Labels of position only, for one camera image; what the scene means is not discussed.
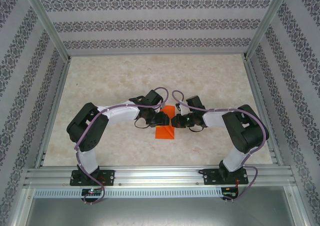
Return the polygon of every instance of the marble floor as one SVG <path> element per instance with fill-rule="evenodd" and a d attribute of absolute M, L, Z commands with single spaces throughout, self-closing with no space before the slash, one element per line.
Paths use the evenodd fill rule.
<path fill-rule="evenodd" d="M 158 86 L 170 92 L 181 90 L 187 98 L 199 95 L 207 108 L 249 104 L 257 111 L 240 55 L 72 58 L 44 166 L 77 164 L 66 128 L 85 103 L 115 105 Z M 167 105 L 174 104 L 170 96 Z M 232 147 L 225 128 L 206 128 L 201 133 L 176 129 L 174 140 L 161 140 L 155 139 L 155 128 L 138 129 L 134 121 L 126 121 L 106 129 L 96 157 L 101 166 L 213 165 Z M 272 163 L 268 146 L 248 163 Z"/>

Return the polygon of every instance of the decorative wall panel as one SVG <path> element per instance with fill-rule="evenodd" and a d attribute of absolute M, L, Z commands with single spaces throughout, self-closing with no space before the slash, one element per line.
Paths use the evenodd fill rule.
<path fill-rule="evenodd" d="M 286 165 L 320 225 L 320 0 L 284 0 L 251 63 Z"/>
<path fill-rule="evenodd" d="M 271 0 L 41 0 L 71 55 L 243 53 Z"/>

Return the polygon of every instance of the purple cable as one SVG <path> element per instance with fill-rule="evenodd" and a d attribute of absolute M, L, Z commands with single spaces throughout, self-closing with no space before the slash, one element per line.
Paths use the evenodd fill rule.
<path fill-rule="evenodd" d="M 252 118 L 254 121 L 256 121 L 257 124 L 260 126 L 260 128 L 261 128 L 261 130 L 262 130 L 262 133 L 263 133 L 263 140 L 262 140 L 261 145 L 260 145 L 258 148 L 256 148 L 255 150 L 252 150 L 252 151 L 244 158 L 244 160 L 241 162 L 241 165 L 242 165 L 243 167 L 255 169 L 255 176 L 253 177 L 253 180 L 252 180 L 251 183 L 248 185 L 248 187 L 244 190 L 244 192 L 243 192 L 240 196 L 238 196 L 237 198 L 232 199 L 232 198 L 230 198 L 230 197 L 224 196 L 224 197 L 226 197 L 226 198 L 228 198 L 228 199 L 230 199 L 230 200 L 232 200 L 232 201 L 237 201 L 239 198 L 241 198 L 241 197 L 246 193 L 246 191 L 247 191 L 249 188 L 251 188 L 252 184 L 255 182 L 255 180 L 256 180 L 256 178 L 257 178 L 257 176 L 258 176 L 258 169 L 257 169 L 256 167 L 254 167 L 254 166 L 245 166 L 244 164 L 245 164 L 245 162 L 248 160 L 248 158 L 252 155 L 252 153 L 257 152 L 258 150 L 260 150 L 260 149 L 264 146 L 264 144 L 265 144 L 265 142 L 266 142 L 266 140 L 267 140 L 267 134 L 266 134 L 266 132 L 265 132 L 265 128 L 264 128 L 263 124 L 262 124 L 255 116 L 253 116 L 251 113 L 246 112 L 246 111 L 241 110 L 241 109 L 238 109 L 238 108 L 209 109 L 209 110 L 207 110 L 207 109 L 202 109 L 202 108 L 197 108 L 197 107 L 189 106 L 189 105 L 187 105 L 187 104 L 179 101 L 179 100 L 175 97 L 175 92 L 178 92 L 178 93 L 180 93 L 180 94 L 182 95 L 182 100 L 183 100 L 183 98 L 185 97 L 184 94 L 183 94 L 183 92 L 181 92 L 181 91 L 179 91 L 179 90 L 174 90 L 174 91 L 172 91 L 172 97 L 173 97 L 177 102 L 179 102 L 181 105 L 183 105 L 183 106 L 185 106 L 185 107 L 188 107 L 188 108 L 191 108 L 191 109 L 196 109 L 196 110 L 203 111 L 203 112 L 230 112 L 230 111 L 241 112 L 241 113 L 243 113 L 243 114 L 251 117 L 251 118 Z"/>
<path fill-rule="evenodd" d="M 96 201 L 94 202 L 87 202 L 86 201 L 86 196 L 85 195 L 83 197 L 83 200 L 84 200 L 84 203 L 85 204 L 95 204 L 95 203 L 98 203 L 100 202 L 101 200 L 103 200 L 103 198 L 105 197 L 105 194 L 106 194 L 106 191 L 105 191 L 105 188 L 103 186 L 103 184 L 101 182 L 99 182 L 98 180 L 96 180 L 94 177 L 92 177 L 86 170 L 85 168 L 82 166 L 81 162 L 80 162 L 80 158 L 79 158 L 79 145 L 81 144 L 82 140 L 84 139 L 84 137 L 86 136 L 86 134 L 88 133 L 89 129 L 91 128 L 91 126 L 93 125 L 93 123 L 96 121 L 96 119 L 101 115 L 103 114 L 104 112 L 106 111 L 109 111 L 111 109 L 114 109 L 114 108 L 118 108 L 118 107 L 145 107 L 145 108 L 154 108 L 154 107 L 159 107 L 159 106 L 162 106 L 164 105 L 168 98 L 169 98 L 169 91 L 167 90 L 167 88 L 165 87 L 157 87 L 155 88 L 155 91 L 158 90 L 158 89 L 164 89 L 165 92 L 166 92 L 166 98 L 164 99 L 163 102 L 161 102 L 160 104 L 157 104 L 155 106 L 144 106 L 144 105 L 137 105 L 137 104 L 119 104 L 119 105 L 115 105 L 115 106 L 111 106 L 111 107 L 108 107 L 106 109 L 103 109 L 102 111 L 100 111 L 93 119 L 92 121 L 90 122 L 90 124 L 88 125 L 88 127 L 86 127 L 85 131 L 83 132 L 83 134 L 81 135 L 80 139 L 78 140 L 78 142 L 76 143 L 74 149 L 75 149 L 75 156 L 76 156 L 76 159 L 78 161 L 78 165 L 79 165 L 79 168 L 85 173 L 85 175 L 87 175 L 90 179 L 92 179 L 94 182 L 96 182 L 99 186 L 101 186 L 102 190 L 103 190 L 103 194 L 102 194 L 102 197 L 101 198 L 98 198 Z"/>

